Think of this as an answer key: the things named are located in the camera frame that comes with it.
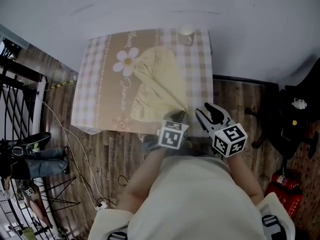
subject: towel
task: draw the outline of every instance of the towel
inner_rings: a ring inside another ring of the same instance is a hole
[[[131,108],[133,119],[160,122],[169,112],[188,112],[185,81],[172,50],[149,48],[130,67],[142,81]]]

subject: cable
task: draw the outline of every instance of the cable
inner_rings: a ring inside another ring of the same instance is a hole
[[[99,200],[108,200],[108,202],[110,202],[110,203],[113,204],[114,206],[117,206],[117,205],[116,205],[114,202],[112,202],[110,199],[103,197],[103,198],[99,198],[99,199],[96,201],[96,205],[97,205],[98,207],[101,206],[101,204],[99,203]]]
[[[69,82],[69,83],[64,83],[64,84],[57,84],[57,85],[54,85],[54,86],[51,86],[50,89],[45,89],[45,91],[50,91],[50,90],[53,90],[53,89],[56,89],[58,87],[62,87],[62,86],[71,86],[71,85],[76,85],[77,82],[74,81],[74,82]]]
[[[117,179],[117,181],[118,181],[118,184],[121,186],[121,187],[125,187],[127,184],[121,184],[120,183],[120,178],[124,178],[124,180],[126,181],[126,183],[128,183],[129,181],[127,180],[127,178],[125,177],[125,176],[123,176],[123,175],[120,175],[119,177],[118,177],[118,179]]]
[[[76,137],[76,139],[78,140],[78,142],[79,142],[80,146],[82,147],[82,150],[83,150],[83,152],[84,152],[84,154],[85,154],[86,161],[87,161],[87,163],[88,163],[88,166],[89,166],[89,168],[90,168],[91,174],[92,174],[92,176],[93,176],[96,189],[97,189],[98,193],[100,194],[100,196],[101,196],[101,197],[104,199],[104,201],[107,203],[106,199],[103,197],[103,195],[102,195],[102,194],[100,193],[100,191],[99,191],[99,188],[98,188],[98,184],[97,184],[95,175],[94,175],[94,173],[93,173],[93,171],[92,171],[92,169],[91,169],[91,166],[90,166],[90,164],[89,164],[89,159],[88,159],[87,153],[86,153],[86,151],[85,151],[84,146],[83,146],[82,143],[80,142],[79,138],[78,138],[72,131],[66,129],[66,128],[62,125],[62,123],[60,122],[57,114],[47,105],[47,103],[45,103],[44,101],[42,101],[42,100],[38,97],[38,95],[36,95],[36,97],[42,102],[42,104],[44,104],[44,105],[53,113],[54,117],[57,119],[58,123],[60,124],[61,128],[63,129],[63,132],[64,132],[64,134],[65,134],[65,138],[66,138],[66,142],[68,143],[68,146],[70,147],[70,151],[71,151],[72,158],[73,158],[73,160],[74,160],[76,169],[77,169],[77,171],[79,172],[79,174],[81,175],[80,169],[79,169],[79,167],[78,167],[78,164],[77,164],[77,161],[76,161],[76,158],[75,158],[75,155],[74,155],[74,153],[73,153],[73,151],[72,151],[72,149],[71,149],[71,145],[70,145],[70,142],[69,142],[69,139],[68,139],[68,136],[67,136],[67,132],[66,132],[66,131],[68,131],[69,133],[73,134],[73,136]],[[97,208],[96,208],[96,206],[94,205],[94,202],[93,202],[93,200],[92,200],[92,198],[91,198],[91,195],[90,195],[90,193],[89,193],[89,191],[88,191],[88,188],[87,188],[87,186],[86,186],[86,184],[85,184],[85,181],[84,181],[83,176],[81,176],[81,179],[82,179],[82,182],[83,182],[83,184],[84,184],[84,187],[85,187],[88,195],[90,196],[90,201],[91,201],[91,203],[92,203],[92,206],[94,207],[95,210],[97,210]]]
[[[80,171],[79,171],[79,174],[80,174],[81,178],[85,181],[85,183],[88,185],[88,187],[89,187],[89,189],[90,189],[90,191],[91,191],[91,193],[92,193],[93,199],[94,199],[95,202],[98,204],[98,201],[97,201],[97,199],[95,199],[95,195],[94,195],[94,192],[92,191],[92,188],[91,188],[90,184],[86,181],[85,177],[82,176],[82,174],[81,174]]]

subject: white daisy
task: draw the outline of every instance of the white daisy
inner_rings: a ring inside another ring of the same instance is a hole
[[[129,68],[129,66],[133,62],[134,58],[137,57],[138,53],[139,49],[136,47],[132,47],[128,54],[124,50],[119,51],[116,55],[116,58],[119,60],[119,62],[113,65],[113,71],[120,72],[123,70],[122,73],[125,77],[131,76],[133,71],[131,68]]]

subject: chair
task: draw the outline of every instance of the chair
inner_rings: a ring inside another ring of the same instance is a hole
[[[309,159],[313,157],[317,150],[319,134],[315,131],[313,138],[309,138],[305,136],[305,130],[309,123],[320,119],[319,81],[320,58],[297,86],[286,85],[281,91],[279,87],[267,87],[259,113],[254,113],[249,108],[245,109],[247,115],[261,120],[262,134],[252,143],[254,149],[258,149],[265,138],[269,139],[283,156],[285,165],[287,160],[295,155],[300,143],[304,142],[310,145]],[[304,100],[307,107],[295,108],[292,105],[295,99]]]

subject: red fire extinguisher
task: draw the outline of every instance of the red fire extinguisher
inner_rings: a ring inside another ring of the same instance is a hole
[[[292,170],[287,169],[285,174],[279,170],[272,175],[271,181],[277,183],[287,190],[293,190],[299,185],[299,176],[295,171]]]

